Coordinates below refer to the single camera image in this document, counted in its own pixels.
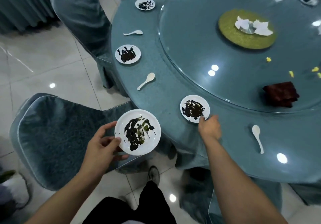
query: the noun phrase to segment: sauce residue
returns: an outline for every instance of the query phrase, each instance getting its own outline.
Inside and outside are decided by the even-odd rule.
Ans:
[[[198,117],[203,116],[203,111],[205,108],[201,103],[194,100],[188,100],[185,102],[186,107],[182,107],[183,114],[187,117],[194,117],[196,120]]]
[[[118,54],[120,55],[120,59],[123,61],[123,62],[126,62],[126,61],[129,61],[129,60],[132,60],[136,57],[136,54],[134,52],[134,48],[130,48],[129,50],[127,49],[127,47],[125,47],[125,50],[121,50],[121,54],[120,54],[120,51],[119,49],[117,50],[118,51]]]
[[[145,133],[149,138],[148,131],[152,130],[154,132],[154,129],[155,127],[150,125],[149,120],[142,118],[142,116],[130,120],[125,127],[125,137],[130,142],[130,150],[136,150],[139,145],[142,145],[145,142]]]
[[[151,1],[146,1],[146,2],[139,3],[138,6],[140,9],[148,10],[153,7],[153,3]]]

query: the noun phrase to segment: white ceramic spoon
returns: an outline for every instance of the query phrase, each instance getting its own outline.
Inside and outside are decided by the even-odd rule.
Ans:
[[[142,31],[141,30],[135,30],[131,33],[128,33],[128,34],[124,34],[124,35],[131,35],[131,34],[142,34]]]
[[[252,132],[253,132],[256,140],[259,142],[260,149],[261,149],[261,154],[264,154],[263,146],[262,146],[261,141],[260,141],[260,138],[259,138],[259,135],[260,135],[260,132],[261,132],[261,131],[260,131],[260,127],[257,126],[257,125],[254,125],[254,126],[252,127]]]
[[[142,83],[141,85],[139,85],[139,87],[137,88],[137,90],[140,90],[146,83],[151,82],[154,78],[155,78],[155,74],[154,74],[154,73],[150,73],[149,75],[147,75],[147,79],[145,80],[144,83]]]

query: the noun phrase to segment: human hand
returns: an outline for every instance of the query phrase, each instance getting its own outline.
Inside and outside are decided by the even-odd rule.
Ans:
[[[221,125],[218,119],[218,115],[212,115],[206,121],[204,117],[200,118],[198,132],[200,133],[204,142],[211,139],[218,141],[222,136]]]
[[[121,138],[104,137],[107,129],[115,127],[117,121],[101,126],[89,141],[79,175],[89,179],[90,184],[98,184],[112,161],[126,160],[129,155],[114,155],[122,151],[119,148]]]

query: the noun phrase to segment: empty plate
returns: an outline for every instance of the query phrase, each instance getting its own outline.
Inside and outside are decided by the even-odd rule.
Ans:
[[[186,96],[181,101],[179,108],[183,117],[190,122],[198,123],[201,116],[207,119],[210,115],[210,106],[201,96]]]
[[[143,11],[151,10],[155,7],[155,2],[153,0],[137,0],[135,6]]]
[[[156,117],[145,110],[124,113],[115,126],[115,137],[121,137],[119,147],[130,155],[141,156],[151,152],[161,138]]]
[[[140,59],[141,51],[137,46],[123,45],[115,51],[115,57],[120,63],[131,64]]]

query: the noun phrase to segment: curtain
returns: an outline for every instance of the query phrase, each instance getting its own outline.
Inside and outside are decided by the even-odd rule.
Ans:
[[[0,33],[36,27],[47,17],[54,18],[50,0],[0,0]]]

